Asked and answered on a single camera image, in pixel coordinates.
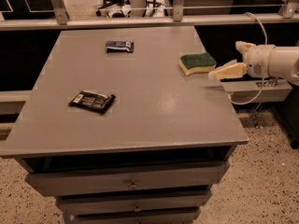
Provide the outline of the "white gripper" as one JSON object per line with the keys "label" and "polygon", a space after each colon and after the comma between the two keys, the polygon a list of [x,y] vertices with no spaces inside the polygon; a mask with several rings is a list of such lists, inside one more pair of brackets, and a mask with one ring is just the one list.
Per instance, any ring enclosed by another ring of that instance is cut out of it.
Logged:
{"label": "white gripper", "polygon": [[247,71],[251,77],[267,78],[268,64],[274,45],[258,45],[244,41],[236,41],[235,48],[243,54],[243,62],[231,60],[223,66],[210,71],[207,77],[210,80],[222,80],[243,77]]}

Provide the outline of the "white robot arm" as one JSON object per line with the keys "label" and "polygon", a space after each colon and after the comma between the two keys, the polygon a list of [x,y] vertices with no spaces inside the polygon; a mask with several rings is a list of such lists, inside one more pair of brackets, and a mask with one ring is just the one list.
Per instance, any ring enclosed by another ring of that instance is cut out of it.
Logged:
{"label": "white robot arm", "polygon": [[240,78],[244,75],[257,78],[278,77],[299,84],[299,48],[255,45],[243,41],[235,43],[242,62],[231,60],[208,73],[210,80]]}

